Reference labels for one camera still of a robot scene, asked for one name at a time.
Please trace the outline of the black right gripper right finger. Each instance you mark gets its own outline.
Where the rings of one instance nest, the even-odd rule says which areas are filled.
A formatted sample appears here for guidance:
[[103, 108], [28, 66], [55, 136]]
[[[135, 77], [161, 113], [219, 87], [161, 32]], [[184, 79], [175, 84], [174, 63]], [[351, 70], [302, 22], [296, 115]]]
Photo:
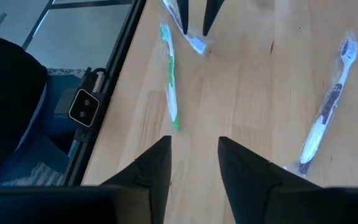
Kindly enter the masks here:
[[236, 223], [358, 223], [358, 188], [320, 187], [228, 137], [218, 158]]

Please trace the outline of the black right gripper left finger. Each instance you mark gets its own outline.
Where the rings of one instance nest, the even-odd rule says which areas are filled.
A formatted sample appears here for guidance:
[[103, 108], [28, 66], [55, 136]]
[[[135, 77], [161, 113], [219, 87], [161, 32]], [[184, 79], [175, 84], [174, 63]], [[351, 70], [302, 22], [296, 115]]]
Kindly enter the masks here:
[[97, 186], [2, 187], [0, 223], [163, 223], [172, 138]]

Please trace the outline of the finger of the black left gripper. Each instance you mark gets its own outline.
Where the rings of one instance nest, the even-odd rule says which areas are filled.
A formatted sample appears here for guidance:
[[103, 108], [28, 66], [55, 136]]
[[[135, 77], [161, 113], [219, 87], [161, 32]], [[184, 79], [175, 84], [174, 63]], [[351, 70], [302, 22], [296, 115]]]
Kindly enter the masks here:
[[188, 32], [188, 13], [189, 13], [189, 0], [177, 0], [177, 6], [180, 14], [182, 30], [185, 35]]
[[207, 0], [203, 20], [203, 35], [207, 36], [224, 0]]

